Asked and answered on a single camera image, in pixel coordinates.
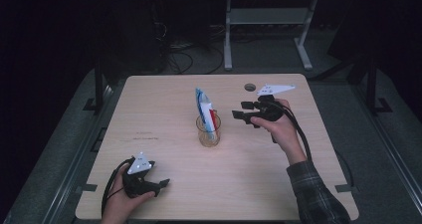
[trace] dark background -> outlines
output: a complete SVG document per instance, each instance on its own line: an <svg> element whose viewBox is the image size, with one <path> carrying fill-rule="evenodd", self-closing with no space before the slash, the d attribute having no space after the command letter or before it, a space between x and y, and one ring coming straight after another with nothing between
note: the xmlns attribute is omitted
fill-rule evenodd
<svg viewBox="0 0 422 224"><path fill-rule="evenodd" d="M343 2L319 0L313 21L314 28L339 26L330 54L373 55L422 120L421 0L352 0L347 9ZM225 0L0 0L0 220L95 63L111 84L159 74L166 43L154 39L160 31L152 20L165 21L169 37L204 42L209 24L224 23L221 9Z"/></svg>

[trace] plaid shirt sleeve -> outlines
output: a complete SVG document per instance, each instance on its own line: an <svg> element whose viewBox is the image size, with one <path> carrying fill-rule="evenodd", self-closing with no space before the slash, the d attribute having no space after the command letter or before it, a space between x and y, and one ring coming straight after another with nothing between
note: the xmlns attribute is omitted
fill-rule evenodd
<svg viewBox="0 0 422 224"><path fill-rule="evenodd" d="M311 161L295 163L287 169L297 198L302 223L349 223L341 203L325 187Z"/></svg>

